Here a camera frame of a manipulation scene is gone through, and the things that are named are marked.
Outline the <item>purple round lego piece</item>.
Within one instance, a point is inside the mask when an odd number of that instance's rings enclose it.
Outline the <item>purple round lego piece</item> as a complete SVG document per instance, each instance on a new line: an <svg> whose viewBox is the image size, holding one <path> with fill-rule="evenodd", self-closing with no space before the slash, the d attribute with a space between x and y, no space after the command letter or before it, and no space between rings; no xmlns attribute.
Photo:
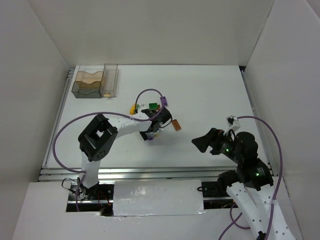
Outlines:
<svg viewBox="0 0 320 240"><path fill-rule="evenodd" d="M146 137L147 140L151 141L153 140L159 133L158 132L147 132Z"/></svg>

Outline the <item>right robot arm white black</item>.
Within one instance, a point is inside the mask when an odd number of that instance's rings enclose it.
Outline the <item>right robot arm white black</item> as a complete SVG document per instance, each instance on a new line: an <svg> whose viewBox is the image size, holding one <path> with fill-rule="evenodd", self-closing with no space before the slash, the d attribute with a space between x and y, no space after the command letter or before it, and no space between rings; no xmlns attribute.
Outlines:
<svg viewBox="0 0 320 240"><path fill-rule="evenodd" d="M203 197L230 196L256 240L295 239L276 200L279 184L259 159L258 144L251 133L211 128L191 142L201 153L211 147L213 156L224 155L237 165L235 170L219 174L217 181L202 182L197 190Z"/></svg>

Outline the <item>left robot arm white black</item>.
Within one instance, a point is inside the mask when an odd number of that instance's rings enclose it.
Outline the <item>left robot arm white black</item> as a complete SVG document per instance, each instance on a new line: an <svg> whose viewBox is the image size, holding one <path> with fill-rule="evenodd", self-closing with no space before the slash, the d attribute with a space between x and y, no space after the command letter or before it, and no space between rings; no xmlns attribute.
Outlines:
<svg viewBox="0 0 320 240"><path fill-rule="evenodd" d="M129 117L107 118L96 115L78 137L82 153L79 188L88 198L97 195L99 169L102 159L110 152L115 140L133 133L139 133L144 141L152 140L172 120L172 114L165 107L161 111L148 108L138 109Z"/></svg>

